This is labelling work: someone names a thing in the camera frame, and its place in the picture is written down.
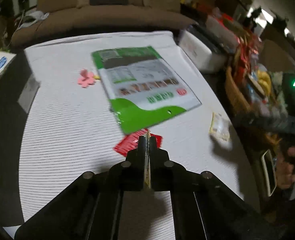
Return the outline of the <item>person right hand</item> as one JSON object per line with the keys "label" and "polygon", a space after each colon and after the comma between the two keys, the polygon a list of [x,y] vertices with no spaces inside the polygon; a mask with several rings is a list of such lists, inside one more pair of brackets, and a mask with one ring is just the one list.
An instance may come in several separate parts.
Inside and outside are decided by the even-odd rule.
{"label": "person right hand", "polygon": [[295,146],[288,148],[285,153],[281,150],[277,153],[276,182],[282,190],[289,189],[295,182],[294,165],[288,162],[289,158],[295,158]]}

